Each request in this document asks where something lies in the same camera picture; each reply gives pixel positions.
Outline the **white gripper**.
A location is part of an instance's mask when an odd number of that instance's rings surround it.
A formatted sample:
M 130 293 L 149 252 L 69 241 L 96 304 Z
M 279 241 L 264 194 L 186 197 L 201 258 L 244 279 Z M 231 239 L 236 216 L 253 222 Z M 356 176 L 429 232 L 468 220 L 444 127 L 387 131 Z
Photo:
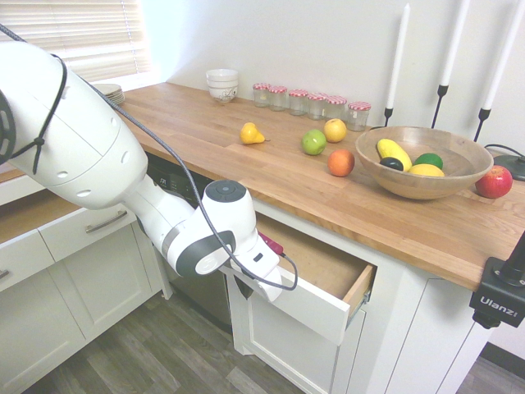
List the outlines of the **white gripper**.
M 230 260 L 230 265 L 223 268 L 223 272 L 234 282 L 234 288 L 240 291 L 245 299 L 256 292 L 265 300 L 272 303 L 282 293 L 281 274 L 277 268 L 280 257 L 267 245 L 257 231 L 241 242 L 235 249 L 234 256 L 240 261 L 245 270 Z

